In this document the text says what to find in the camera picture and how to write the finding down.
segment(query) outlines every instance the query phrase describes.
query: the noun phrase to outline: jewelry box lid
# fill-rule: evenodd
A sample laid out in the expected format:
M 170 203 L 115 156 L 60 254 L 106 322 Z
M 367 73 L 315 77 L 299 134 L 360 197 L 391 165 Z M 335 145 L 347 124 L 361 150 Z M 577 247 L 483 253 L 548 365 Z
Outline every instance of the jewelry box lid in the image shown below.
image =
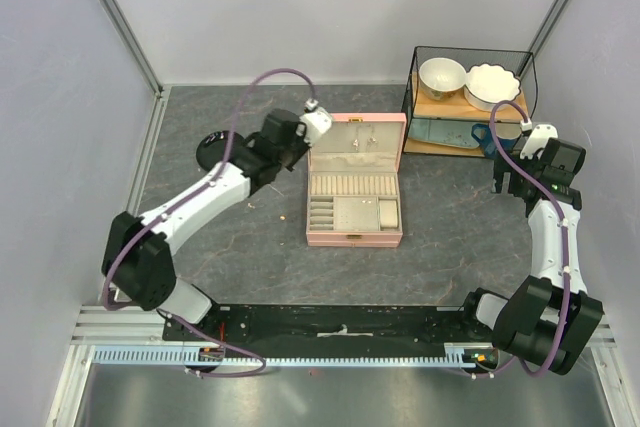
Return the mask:
M 309 152 L 312 172 L 397 172 L 407 118 L 401 113 L 331 114 Z

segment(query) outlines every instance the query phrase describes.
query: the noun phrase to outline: white wall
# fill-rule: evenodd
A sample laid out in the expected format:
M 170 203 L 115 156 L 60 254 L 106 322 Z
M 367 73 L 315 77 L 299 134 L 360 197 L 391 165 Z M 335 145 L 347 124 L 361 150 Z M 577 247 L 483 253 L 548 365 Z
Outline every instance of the white wall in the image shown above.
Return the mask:
M 98 0 L 0 0 L 0 424 L 43 425 L 152 106 Z
M 163 82 L 203 84 L 405 81 L 415 45 L 526 50 L 552 1 L 118 0 Z
M 538 120 L 587 148 L 580 263 L 640 394 L 640 2 L 571 0 L 542 55 Z

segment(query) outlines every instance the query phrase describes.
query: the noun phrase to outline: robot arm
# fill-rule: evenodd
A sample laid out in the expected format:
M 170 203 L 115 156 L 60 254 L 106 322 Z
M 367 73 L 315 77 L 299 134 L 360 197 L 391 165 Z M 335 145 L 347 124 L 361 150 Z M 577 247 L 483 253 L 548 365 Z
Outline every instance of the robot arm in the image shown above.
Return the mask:
M 550 190 L 564 214 L 569 233 L 569 272 L 571 297 L 562 342 L 550 370 L 566 374 L 578 359 L 603 315 L 600 301 L 587 295 L 578 264 L 576 232 L 582 199 L 570 187 L 581 169 L 585 150 L 557 139 L 556 129 L 548 124 L 525 133 L 510 157 L 515 163 Z M 465 312 L 492 330 L 494 347 L 523 360 L 541 365 L 550 352 L 557 322 L 543 320 L 545 311 L 559 311 L 563 290 L 562 223 L 552 203 L 515 172 L 501 157 L 494 164 L 495 191 L 509 175 L 508 191 L 526 204 L 531 228 L 533 253 L 531 275 L 510 299 L 478 289 L 465 301 Z
M 114 259 L 136 233 L 155 222 L 131 250 L 116 271 L 113 282 L 143 310 L 162 309 L 191 323 L 199 322 L 212 301 L 193 285 L 178 279 L 172 257 L 200 228 L 232 205 L 247 199 L 272 182 L 285 167 L 295 163 L 331 128 L 332 118 L 317 105 L 302 116 L 275 109 L 260 132 L 247 139 L 234 134 L 228 163 L 214 181 L 220 167 L 228 132 L 216 132 L 205 138 L 196 158 L 208 173 L 169 202 L 134 217 L 118 215 L 109 233 L 102 263 L 107 275 Z M 167 209 L 182 203 L 167 213 Z

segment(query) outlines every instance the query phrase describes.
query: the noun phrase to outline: wooden shelf board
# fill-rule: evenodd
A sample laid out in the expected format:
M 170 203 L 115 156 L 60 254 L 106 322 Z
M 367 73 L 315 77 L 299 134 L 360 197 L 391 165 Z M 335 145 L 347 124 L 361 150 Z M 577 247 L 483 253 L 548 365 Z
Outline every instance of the wooden shelf board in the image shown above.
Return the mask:
M 465 157 L 484 157 L 481 147 L 475 149 L 463 149 L 451 145 L 432 144 L 419 140 L 407 139 L 404 151 L 413 154 L 457 155 Z
M 445 101 L 431 100 L 420 87 L 417 74 L 413 74 L 413 86 L 418 86 L 418 95 L 413 110 L 414 117 L 452 119 L 452 120 L 474 120 L 480 122 L 489 121 L 489 112 L 478 110 L 464 98 L 463 89 L 455 93 L 453 97 Z M 515 102 L 529 113 L 524 92 L 516 98 Z M 502 122 L 516 122 L 522 120 L 520 114 L 512 107 L 507 107 L 496 114 L 496 120 Z

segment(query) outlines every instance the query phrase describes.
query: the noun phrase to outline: white cable tray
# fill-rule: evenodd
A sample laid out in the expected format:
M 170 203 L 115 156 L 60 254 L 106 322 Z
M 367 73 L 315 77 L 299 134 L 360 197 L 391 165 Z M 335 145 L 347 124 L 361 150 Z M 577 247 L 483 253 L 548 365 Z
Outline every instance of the white cable tray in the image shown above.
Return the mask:
M 93 362 L 110 365 L 259 365 L 251 358 L 227 358 L 222 361 L 206 360 L 199 356 L 199 347 L 181 346 L 96 346 Z M 377 358 L 267 358 L 272 367 L 439 367 L 473 368 L 473 363 L 463 362 L 464 349 L 445 347 L 444 357 L 390 357 Z

